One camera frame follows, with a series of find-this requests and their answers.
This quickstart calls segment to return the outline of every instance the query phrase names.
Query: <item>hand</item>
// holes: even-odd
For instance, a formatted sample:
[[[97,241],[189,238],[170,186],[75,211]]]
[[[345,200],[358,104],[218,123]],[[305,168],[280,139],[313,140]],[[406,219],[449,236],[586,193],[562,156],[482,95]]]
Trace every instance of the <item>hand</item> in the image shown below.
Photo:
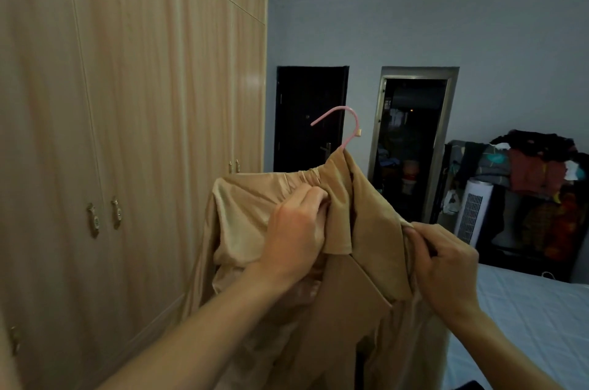
[[[323,189],[303,184],[270,216],[259,266],[284,291],[308,274],[319,255],[327,198]]]
[[[478,252],[435,224],[413,223],[406,235],[415,246],[415,274],[423,298],[451,330],[482,313],[476,298]],[[427,239],[438,252],[431,257]]]

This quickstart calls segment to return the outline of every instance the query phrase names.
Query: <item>pink hanger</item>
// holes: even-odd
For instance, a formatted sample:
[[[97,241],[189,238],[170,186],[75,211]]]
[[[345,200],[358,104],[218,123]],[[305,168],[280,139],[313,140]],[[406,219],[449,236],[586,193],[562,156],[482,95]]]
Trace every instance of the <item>pink hanger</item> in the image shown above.
[[[348,146],[348,144],[350,143],[350,140],[352,140],[354,137],[360,137],[360,135],[362,133],[362,130],[360,129],[360,121],[358,120],[358,115],[356,114],[356,111],[354,111],[353,109],[351,109],[349,106],[335,106],[335,108],[331,108],[329,111],[327,111],[325,114],[323,114],[321,117],[319,117],[318,119],[316,119],[313,123],[311,123],[311,126],[315,126],[317,123],[319,123],[321,120],[323,120],[324,118],[326,118],[333,111],[338,111],[338,110],[350,111],[352,113],[352,115],[354,116],[354,119],[356,120],[356,129],[354,129],[354,133],[350,137],[348,137],[344,141],[344,143],[342,143],[339,146],[339,148],[345,149],[346,146]]]

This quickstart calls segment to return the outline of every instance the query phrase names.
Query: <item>black door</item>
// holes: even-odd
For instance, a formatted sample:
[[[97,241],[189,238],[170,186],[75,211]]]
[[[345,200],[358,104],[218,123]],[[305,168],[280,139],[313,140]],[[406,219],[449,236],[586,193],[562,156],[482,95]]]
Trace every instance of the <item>black door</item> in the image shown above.
[[[274,171],[308,170],[325,163],[342,143],[345,111],[311,122],[334,106],[346,104],[349,66],[278,67]]]

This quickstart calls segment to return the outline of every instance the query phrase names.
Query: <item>white bedsheet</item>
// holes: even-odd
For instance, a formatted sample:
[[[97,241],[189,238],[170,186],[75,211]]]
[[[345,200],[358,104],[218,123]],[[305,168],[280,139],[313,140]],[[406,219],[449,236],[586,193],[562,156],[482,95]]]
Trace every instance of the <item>white bedsheet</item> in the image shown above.
[[[567,390],[589,389],[589,286],[479,266],[482,309],[505,335]],[[444,390],[491,386],[452,336]]]

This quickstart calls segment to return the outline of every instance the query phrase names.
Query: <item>beige coat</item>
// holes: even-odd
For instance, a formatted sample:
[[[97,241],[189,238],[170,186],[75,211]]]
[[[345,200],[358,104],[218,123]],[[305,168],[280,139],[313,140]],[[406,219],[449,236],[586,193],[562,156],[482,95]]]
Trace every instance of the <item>beige coat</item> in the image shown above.
[[[248,335],[217,388],[351,390],[356,349],[368,357],[367,390],[438,388],[448,331],[416,289],[409,223],[340,149],[309,171],[215,182],[180,319],[259,259],[272,210],[304,182],[329,193],[325,255]]]

